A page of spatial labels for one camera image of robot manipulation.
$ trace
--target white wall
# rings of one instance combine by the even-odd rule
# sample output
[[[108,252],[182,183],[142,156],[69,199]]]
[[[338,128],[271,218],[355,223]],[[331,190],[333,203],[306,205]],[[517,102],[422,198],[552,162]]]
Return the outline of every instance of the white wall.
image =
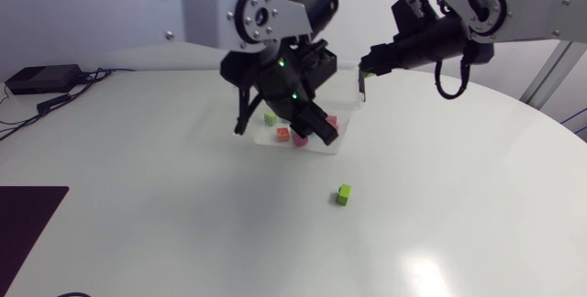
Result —
[[[370,45],[390,42],[397,28],[391,5],[397,0],[340,0],[340,10],[323,32],[330,49],[341,61],[357,62],[369,52]],[[550,52],[555,41],[500,44],[490,64],[473,67],[471,79],[497,91],[519,98]],[[62,61],[44,61],[39,64],[80,62],[83,68],[97,66],[131,67],[141,70],[214,68],[225,52],[187,44],[170,44],[153,48],[128,49],[112,53],[96,53],[90,57],[63,58]],[[458,76],[458,59],[445,64],[444,74]],[[431,72],[433,67],[422,67]],[[545,112],[558,120],[587,106],[585,90],[587,59],[583,59],[572,76],[545,107]],[[393,78],[393,73],[383,78]]]

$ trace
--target black cable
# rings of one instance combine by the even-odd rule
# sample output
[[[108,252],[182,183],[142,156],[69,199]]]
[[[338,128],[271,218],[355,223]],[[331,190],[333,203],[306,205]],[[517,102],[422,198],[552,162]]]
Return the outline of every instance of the black cable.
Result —
[[[4,94],[6,95],[4,98],[2,98],[2,100],[0,100],[0,105],[4,102],[4,100],[6,99],[10,99],[10,96],[8,96],[8,92],[6,91],[6,88],[8,86],[4,85]]]
[[[471,66],[469,64],[464,63],[463,61],[460,62],[460,88],[455,94],[448,94],[442,88],[440,84],[440,72],[442,70],[442,61],[438,61],[437,65],[434,69],[434,81],[437,86],[437,90],[442,95],[443,98],[447,100],[454,100],[461,96],[465,90],[467,89],[467,85],[469,84],[469,77],[471,75]]]
[[[64,293],[63,295],[59,295],[57,297],[92,297],[87,293],[83,293],[83,292],[67,292]]]
[[[485,21],[487,17],[489,17],[489,9],[481,7],[481,4],[479,4],[479,0],[467,1],[469,2],[469,6],[471,6],[473,12],[475,12],[475,15],[477,16],[477,18],[479,18],[481,22]]]
[[[448,14],[452,13],[452,9],[450,9],[450,7],[446,6],[446,5],[441,5],[440,6],[440,12],[447,16]]]
[[[82,95],[85,92],[87,92],[92,87],[92,85],[94,85],[95,83],[98,83],[98,82],[103,81],[106,77],[110,76],[112,74],[112,72],[114,72],[114,71],[115,70],[109,70],[109,69],[103,70],[102,68],[98,68],[98,70],[93,71],[93,72],[90,72],[90,74],[93,74],[94,77],[90,81],[88,81],[88,83],[83,87],[83,89],[80,92],[75,93],[75,94],[72,94],[72,97],[71,97],[70,100],[68,100],[66,102],[63,102],[61,104],[58,104],[58,105],[56,105],[56,106],[54,106],[52,108],[49,108],[49,109],[47,109],[46,112],[44,112],[42,114],[34,115],[31,118],[26,119],[24,121],[15,122],[15,123],[6,123],[7,125],[16,125],[16,124],[19,124],[19,125],[16,126],[16,127],[10,127],[10,128],[6,128],[6,129],[3,129],[3,130],[0,130],[0,133],[10,131],[10,132],[6,133],[5,135],[1,136],[0,137],[0,141],[2,141],[4,139],[10,137],[11,135],[15,134],[21,128],[28,127],[28,126],[36,123],[42,117],[48,115],[49,113],[54,112],[55,110],[57,110],[57,109],[65,106],[67,104],[70,104],[73,100],[77,99],[80,95]]]

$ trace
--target round table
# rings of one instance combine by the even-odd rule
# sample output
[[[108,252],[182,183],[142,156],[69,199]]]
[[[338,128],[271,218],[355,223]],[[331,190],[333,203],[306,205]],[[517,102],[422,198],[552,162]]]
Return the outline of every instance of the round table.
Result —
[[[332,156],[233,137],[217,71],[97,84],[0,143],[1,184],[71,188],[7,296],[587,294],[584,142],[476,84],[366,87]]]

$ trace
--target cable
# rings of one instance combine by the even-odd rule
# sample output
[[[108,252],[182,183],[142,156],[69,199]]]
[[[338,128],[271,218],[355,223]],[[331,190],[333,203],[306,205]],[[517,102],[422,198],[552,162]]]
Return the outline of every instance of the cable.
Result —
[[[4,100],[6,99],[10,99],[10,96],[8,96],[8,92],[6,91],[6,88],[8,86],[6,86],[6,84],[4,85],[4,94],[6,95],[4,98],[2,98],[2,100],[0,100],[0,105],[4,102]]]
[[[91,297],[91,296],[89,294],[83,293],[83,292],[67,292],[67,293],[64,293],[63,295],[59,295],[57,297]]]
[[[15,122],[15,123],[6,123],[7,125],[18,125],[16,127],[10,127],[10,128],[6,128],[3,130],[0,130],[0,133],[2,132],[8,132],[5,135],[0,137],[0,141],[10,137],[11,135],[15,134],[19,129],[23,128],[23,127],[28,127],[30,125],[33,125],[34,123],[36,123],[37,121],[39,121],[42,117],[47,116],[48,114],[54,112],[55,110],[62,108],[63,106],[70,104],[73,100],[77,99],[80,95],[84,94],[85,92],[87,92],[92,85],[94,85],[95,83],[101,82],[103,81],[106,77],[110,76],[113,72],[115,71],[127,71],[127,72],[133,72],[134,70],[130,70],[130,69],[102,69],[102,68],[98,68],[98,70],[96,71],[92,71],[92,72],[84,72],[82,74],[80,74],[80,77],[83,76],[89,76],[89,75],[94,75],[94,77],[92,77],[92,79],[90,79],[89,81],[87,81],[87,84],[83,87],[83,89],[81,91],[79,91],[78,93],[72,94],[71,98],[68,101],[65,101],[61,104],[57,104],[54,107],[49,107],[46,109],[46,111],[43,111],[42,113],[39,113],[37,115],[32,116],[29,119],[26,119],[24,121],[20,121],[20,122]]]
[[[460,88],[455,94],[448,94],[442,88],[442,85],[440,84],[440,71],[442,71],[442,61],[438,61],[434,69],[434,81],[440,95],[442,95],[442,97],[447,100],[454,100],[461,96],[467,89],[467,84],[469,84],[471,66],[469,64],[464,63],[463,61],[460,62]]]
[[[584,131],[584,130],[586,130],[586,129],[587,129],[587,126],[586,126],[586,127],[583,127],[583,128],[580,128],[579,130],[577,130],[577,131],[575,132],[575,134],[576,134],[576,135],[578,135],[578,134],[580,134],[582,131]]]
[[[560,122],[560,123],[561,123],[561,124],[565,124],[565,123],[569,122],[570,120],[572,120],[573,118],[575,118],[576,116],[579,116],[580,114],[582,114],[582,113],[584,113],[584,112],[586,112],[586,111],[587,111],[587,108],[585,108],[585,109],[581,110],[579,113],[577,113],[577,114],[575,114],[575,115],[572,115],[571,117],[569,117],[569,118],[567,118],[567,119],[563,120],[563,121],[562,121],[562,122]]]

